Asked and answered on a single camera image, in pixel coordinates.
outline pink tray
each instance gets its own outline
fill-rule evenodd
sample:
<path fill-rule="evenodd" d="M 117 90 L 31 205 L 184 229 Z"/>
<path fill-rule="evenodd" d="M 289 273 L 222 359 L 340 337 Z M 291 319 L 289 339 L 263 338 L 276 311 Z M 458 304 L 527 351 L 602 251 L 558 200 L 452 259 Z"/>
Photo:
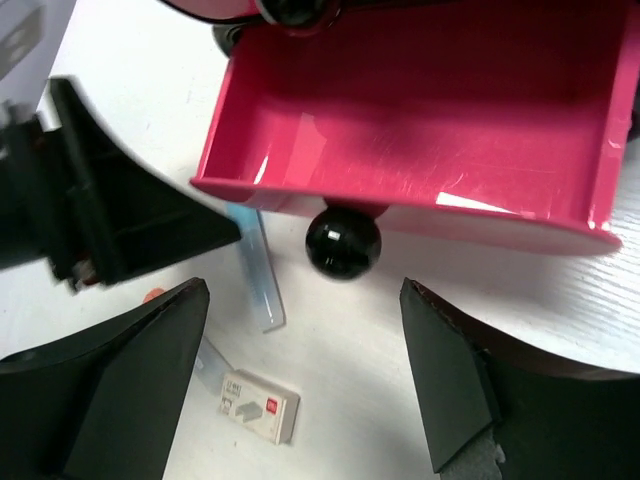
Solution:
<path fill-rule="evenodd" d="M 467 0 L 247 29 L 200 190 L 381 229 L 602 254 L 640 65 L 632 0 Z"/>

